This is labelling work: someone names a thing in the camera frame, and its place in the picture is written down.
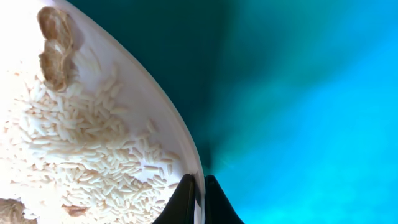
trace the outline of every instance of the black plastic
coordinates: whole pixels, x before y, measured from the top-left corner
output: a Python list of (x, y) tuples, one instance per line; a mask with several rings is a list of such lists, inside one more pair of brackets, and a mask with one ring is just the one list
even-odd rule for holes
[(163, 212), (153, 224), (193, 224), (195, 178), (185, 174)]
[[(243, 224), (213, 175), (205, 177), (205, 224)], [(195, 178), (185, 174), (153, 224), (193, 224)]]
[(205, 177), (205, 224), (243, 224), (213, 175)]

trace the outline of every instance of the uncooked rice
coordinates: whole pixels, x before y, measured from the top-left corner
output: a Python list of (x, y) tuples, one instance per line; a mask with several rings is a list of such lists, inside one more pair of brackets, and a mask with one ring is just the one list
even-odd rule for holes
[[(86, 60), (75, 55), (80, 59), (74, 62)], [(43, 85), (40, 73), (12, 76), (23, 91), (8, 105), (2, 123), (1, 181), (12, 189), (8, 198), (20, 198), (25, 205), (25, 218), (152, 223), (164, 209), (172, 194), (168, 189), (178, 184), (168, 183), (164, 169), (172, 175), (180, 157), (149, 142), (157, 132), (151, 120), (146, 131), (134, 136), (116, 116), (128, 112), (114, 106), (113, 98), (122, 91), (117, 71), (114, 66), (111, 78), (93, 95), (77, 80), (56, 93)], [(152, 178), (141, 182), (140, 175)], [(72, 217), (74, 208), (82, 208), (82, 214)]]

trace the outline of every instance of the blue surface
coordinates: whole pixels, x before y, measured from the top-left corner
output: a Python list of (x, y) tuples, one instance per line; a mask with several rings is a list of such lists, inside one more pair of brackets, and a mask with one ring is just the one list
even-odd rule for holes
[(71, 1), (151, 72), (245, 223), (398, 223), (398, 2)]

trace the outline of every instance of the white rice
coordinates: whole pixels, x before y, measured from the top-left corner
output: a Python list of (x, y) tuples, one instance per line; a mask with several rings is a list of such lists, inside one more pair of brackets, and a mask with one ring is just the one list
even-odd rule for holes
[[(67, 223), (100, 219), (101, 223), (136, 219), (151, 223), (163, 210), (171, 195), (165, 190), (165, 170), (157, 165), (166, 164), (170, 176), (180, 157), (163, 153), (159, 143), (149, 141), (157, 132), (151, 120), (146, 124), (149, 132), (129, 133), (116, 116), (129, 111), (114, 107), (113, 98), (122, 91), (116, 67), (111, 76), (94, 95), (76, 81), (65, 93), (56, 93), (37, 77), (20, 77), (22, 89), (29, 93), (16, 93), (15, 99), (26, 100), (15, 100), (7, 108), (9, 121), (3, 124), (7, 132), (0, 142), (7, 150), (0, 151), (0, 159), (9, 160), (3, 179), (21, 187), (13, 194), (25, 203), (27, 216), (43, 218), (59, 212)], [(153, 166), (142, 166), (145, 161)], [(22, 186), (33, 193), (27, 194)], [(45, 195), (45, 203), (39, 203), (36, 195)], [(62, 205), (90, 209), (72, 221)]]

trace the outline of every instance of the white plate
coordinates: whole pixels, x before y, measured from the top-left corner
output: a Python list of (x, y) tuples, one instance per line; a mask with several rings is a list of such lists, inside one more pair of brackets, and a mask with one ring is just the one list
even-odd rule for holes
[[(43, 37), (36, 15), (42, 7), (55, 6), (69, 13), (78, 51), (87, 61), (99, 60), (102, 70), (108, 74), (113, 63), (117, 63), (119, 81), (124, 83), (118, 103), (132, 111), (121, 116), (130, 130), (134, 132), (137, 128), (145, 128), (148, 118), (154, 120), (159, 130), (156, 140), (162, 143), (165, 150), (176, 152), (182, 158), (180, 167), (174, 170), (175, 178), (181, 178), (184, 174), (195, 175), (202, 204), (195, 207), (195, 223), (204, 223), (205, 181), (197, 149), (179, 113), (144, 67), (98, 24), (66, 1), (13, 0), (1, 4), (0, 28), (3, 35), (0, 71), (12, 66), (17, 68), (20, 60), (24, 61), (24, 66), (35, 65), (39, 60)], [(81, 81), (89, 91), (95, 91), (98, 84), (107, 78), (93, 75), (90, 66), (78, 69)]]

